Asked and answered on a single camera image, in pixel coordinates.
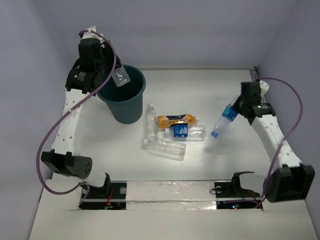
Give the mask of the blue cap water bottle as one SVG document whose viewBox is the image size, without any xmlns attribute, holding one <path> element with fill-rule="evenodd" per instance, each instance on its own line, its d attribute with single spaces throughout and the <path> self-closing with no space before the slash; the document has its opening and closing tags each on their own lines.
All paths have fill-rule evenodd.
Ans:
<svg viewBox="0 0 320 240">
<path fill-rule="evenodd" d="M 213 130 L 210 135 L 217 138 L 238 116 L 238 112 L 234 109 L 233 105 L 238 99 L 238 95 L 232 99 L 232 101 L 224 108 L 221 116 L 214 124 Z"/>
</svg>

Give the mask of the clear bottle plain white cap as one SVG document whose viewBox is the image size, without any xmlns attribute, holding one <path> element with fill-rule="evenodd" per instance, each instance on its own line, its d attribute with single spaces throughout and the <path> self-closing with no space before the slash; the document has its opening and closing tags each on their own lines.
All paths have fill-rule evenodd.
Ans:
<svg viewBox="0 0 320 240">
<path fill-rule="evenodd" d="M 112 72 L 112 78 L 117 87 L 122 87 L 131 81 L 129 74 L 123 65 Z"/>
</svg>

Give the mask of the clear bottle blue-white cap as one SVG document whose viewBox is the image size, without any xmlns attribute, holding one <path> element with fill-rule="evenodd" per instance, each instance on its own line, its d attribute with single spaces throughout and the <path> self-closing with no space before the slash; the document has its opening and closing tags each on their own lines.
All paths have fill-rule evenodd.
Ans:
<svg viewBox="0 0 320 240">
<path fill-rule="evenodd" d="M 182 161 L 186 154 L 184 143 L 173 142 L 161 138 L 149 138 L 142 141 L 143 148 L 152 156 Z"/>
</svg>

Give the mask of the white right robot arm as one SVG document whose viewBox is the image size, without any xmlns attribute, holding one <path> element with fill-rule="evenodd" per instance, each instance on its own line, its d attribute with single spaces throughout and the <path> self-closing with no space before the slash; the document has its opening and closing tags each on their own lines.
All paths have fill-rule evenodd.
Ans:
<svg viewBox="0 0 320 240">
<path fill-rule="evenodd" d="M 262 101 L 262 93 L 268 89 L 262 80 L 242 82 L 240 95 L 233 104 L 233 109 L 246 118 L 257 133 L 270 158 L 262 197 L 271 203 L 305 200 L 315 170 L 293 152 L 287 141 L 292 132 L 283 134 L 274 108 Z"/>
</svg>

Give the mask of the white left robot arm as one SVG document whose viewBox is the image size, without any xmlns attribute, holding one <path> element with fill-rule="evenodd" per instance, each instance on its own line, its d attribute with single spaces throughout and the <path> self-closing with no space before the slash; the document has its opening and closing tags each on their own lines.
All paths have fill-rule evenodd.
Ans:
<svg viewBox="0 0 320 240">
<path fill-rule="evenodd" d="M 93 187 L 97 196 L 110 194 L 107 174 L 93 167 L 93 160 L 79 154 L 77 130 L 81 126 L 83 104 L 95 96 L 111 79 L 117 66 L 117 55 L 109 40 L 102 35 L 82 36 L 79 58 L 72 66 L 65 84 L 65 103 L 60 119 L 50 128 L 36 153 L 36 172 L 44 189 L 54 195 L 66 195 L 78 187 Z M 67 191 L 55 191 L 45 182 L 40 163 L 53 172 L 74 177 L 79 183 Z"/>
</svg>

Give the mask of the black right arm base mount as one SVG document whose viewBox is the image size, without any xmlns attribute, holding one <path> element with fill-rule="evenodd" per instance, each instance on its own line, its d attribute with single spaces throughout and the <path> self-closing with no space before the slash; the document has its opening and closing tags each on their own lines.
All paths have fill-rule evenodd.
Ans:
<svg viewBox="0 0 320 240">
<path fill-rule="evenodd" d="M 235 172 L 231 180 L 216 181 L 209 191 L 216 197 L 218 210 L 262 209 L 262 199 L 258 192 L 241 186 L 240 176 L 253 171 Z"/>
</svg>

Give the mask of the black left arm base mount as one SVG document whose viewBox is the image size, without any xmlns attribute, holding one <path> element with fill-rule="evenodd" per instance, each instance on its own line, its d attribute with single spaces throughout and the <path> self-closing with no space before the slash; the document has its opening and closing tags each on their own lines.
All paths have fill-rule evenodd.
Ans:
<svg viewBox="0 0 320 240">
<path fill-rule="evenodd" d="M 90 186 L 90 190 L 85 197 L 82 193 L 81 210 L 125 210 L 127 201 L 127 182 L 111 181 L 110 176 L 106 173 L 106 179 L 102 187 Z"/>
</svg>

